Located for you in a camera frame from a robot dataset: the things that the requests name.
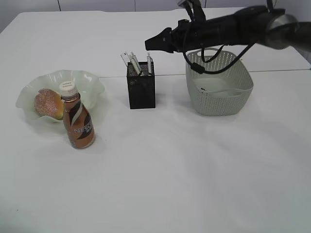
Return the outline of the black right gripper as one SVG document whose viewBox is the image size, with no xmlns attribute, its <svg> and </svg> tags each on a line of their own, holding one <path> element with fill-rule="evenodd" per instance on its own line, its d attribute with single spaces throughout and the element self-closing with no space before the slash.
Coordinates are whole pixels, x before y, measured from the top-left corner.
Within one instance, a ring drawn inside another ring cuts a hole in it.
<svg viewBox="0 0 311 233">
<path fill-rule="evenodd" d="M 186 19 L 178 21 L 177 27 L 165 28 L 160 34 L 145 41 L 147 51 L 164 51 L 168 53 L 200 49 L 197 33 L 192 22 Z"/>
</svg>

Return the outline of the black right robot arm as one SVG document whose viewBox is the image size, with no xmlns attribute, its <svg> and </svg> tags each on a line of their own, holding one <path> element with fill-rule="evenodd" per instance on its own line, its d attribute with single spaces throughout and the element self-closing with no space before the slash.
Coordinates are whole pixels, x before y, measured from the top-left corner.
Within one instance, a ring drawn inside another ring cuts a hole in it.
<svg viewBox="0 0 311 233">
<path fill-rule="evenodd" d="M 200 6 L 194 6 L 187 12 L 190 20 L 180 20 L 175 29 L 165 28 L 146 40 L 146 50 L 174 53 L 222 45 L 248 46 L 252 43 L 276 50 L 289 46 L 311 49 L 310 22 L 297 22 L 283 9 L 269 12 L 265 6 L 252 6 L 213 19 L 206 19 Z"/>
</svg>

